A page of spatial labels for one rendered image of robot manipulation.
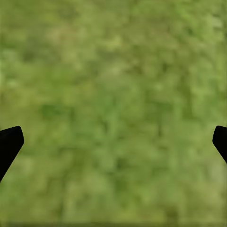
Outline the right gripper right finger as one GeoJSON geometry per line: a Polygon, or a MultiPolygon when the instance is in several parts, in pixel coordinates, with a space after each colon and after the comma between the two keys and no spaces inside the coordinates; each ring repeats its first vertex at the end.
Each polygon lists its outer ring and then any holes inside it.
{"type": "Polygon", "coordinates": [[[212,142],[227,163],[227,127],[218,125],[214,131],[212,142]]]}

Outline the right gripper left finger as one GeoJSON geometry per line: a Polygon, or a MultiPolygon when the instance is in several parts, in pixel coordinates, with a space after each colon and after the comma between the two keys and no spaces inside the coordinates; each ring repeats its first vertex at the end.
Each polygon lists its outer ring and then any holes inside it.
{"type": "Polygon", "coordinates": [[[24,144],[20,126],[0,131],[0,182],[24,144]]]}

